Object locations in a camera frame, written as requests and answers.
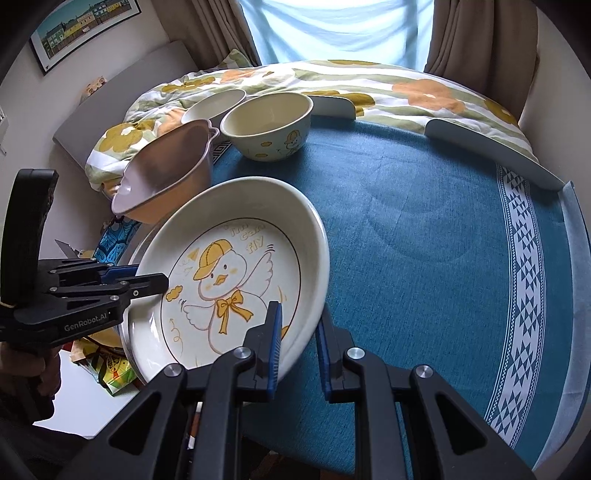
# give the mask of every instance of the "white geometric pattern border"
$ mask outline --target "white geometric pattern border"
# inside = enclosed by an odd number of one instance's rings
[[[529,182],[499,165],[496,169],[510,287],[502,358],[485,420],[514,448],[535,394],[544,349],[544,258]]]
[[[212,153],[212,157],[213,157],[212,163],[213,164],[220,159],[220,157],[224,154],[224,152],[228,149],[228,147],[230,145],[232,145],[232,142],[230,142],[229,140],[226,140],[224,142],[221,142],[216,147],[214,147],[213,153]]]

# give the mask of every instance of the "ceramic bowl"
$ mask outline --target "ceramic bowl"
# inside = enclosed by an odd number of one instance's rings
[[[214,128],[220,128],[224,116],[246,99],[246,92],[240,89],[226,90],[214,93],[195,103],[181,118],[181,123],[186,124],[193,120],[208,119]],[[214,141],[218,144],[227,138],[220,135]]]
[[[313,106],[310,97],[301,93],[268,93],[235,107],[220,130],[245,157],[281,160],[306,141]]]
[[[111,202],[115,215],[157,223],[212,185],[209,120],[195,120],[146,145],[129,162]]]
[[[164,224],[139,264],[138,275],[170,279],[165,295],[133,300],[127,311],[126,349],[139,376],[150,381],[171,362],[212,363],[278,300],[283,378],[316,329],[329,266],[322,221],[294,187],[245,177],[206,190]]]

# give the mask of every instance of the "gray mattress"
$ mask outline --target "gray mattress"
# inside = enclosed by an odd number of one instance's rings
[[[140,95],[160,83],[196,71],[197,66],[182,42],[166,44],[127,67],[88,97],[60,125],[53,141],[84,168],[98,139],[123,121]]]

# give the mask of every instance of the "metal screw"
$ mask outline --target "metal screw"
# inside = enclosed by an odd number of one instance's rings
[[[167,377],[177,377],[183,372],[183,367],[179,364],[170,364],[164,367],[164,375]]]
[[[414,372],[421,378],[429,378],[433,375],[433,369],[428,365],[419,365]]]
[[[251,350],[247,346],[239,346],[234,349],[234,356],[240,359],[250,357],[251,353]]]
[[[365,356],[365,351],[362,348],[354,346],[347,350],[347,356],[353,360],[359,360]]]

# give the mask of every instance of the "bowl handle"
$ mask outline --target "bowl handle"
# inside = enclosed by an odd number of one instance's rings
[[[211,127],[209,129],[209,139],[213,140],[214,138],[216,138],[218,135],[220,134],[219,129],[215,128],[215,127]]]

